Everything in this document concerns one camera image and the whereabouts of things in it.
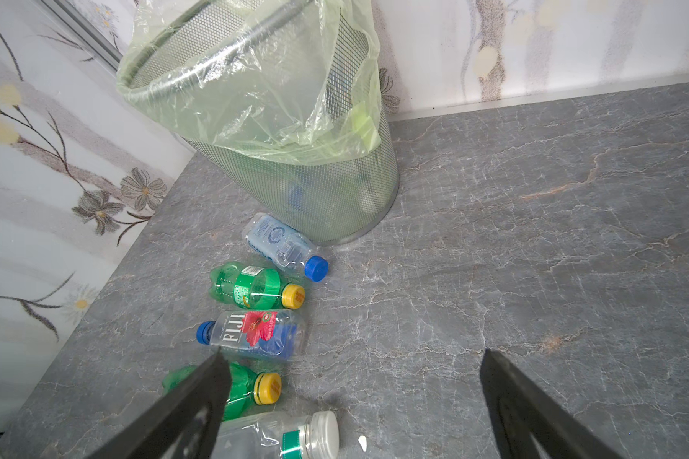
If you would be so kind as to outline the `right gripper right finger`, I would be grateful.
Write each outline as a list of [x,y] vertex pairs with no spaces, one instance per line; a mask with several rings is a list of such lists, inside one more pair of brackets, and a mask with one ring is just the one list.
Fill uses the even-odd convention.
[[480,382],[503,458],[617,458],[497,350],[484,351]]

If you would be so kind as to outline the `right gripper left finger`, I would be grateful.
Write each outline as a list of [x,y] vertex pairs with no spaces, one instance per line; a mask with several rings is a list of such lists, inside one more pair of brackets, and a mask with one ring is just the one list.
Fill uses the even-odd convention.
[[209,458],[232,388],[230,364],[209,357],[92,458]]

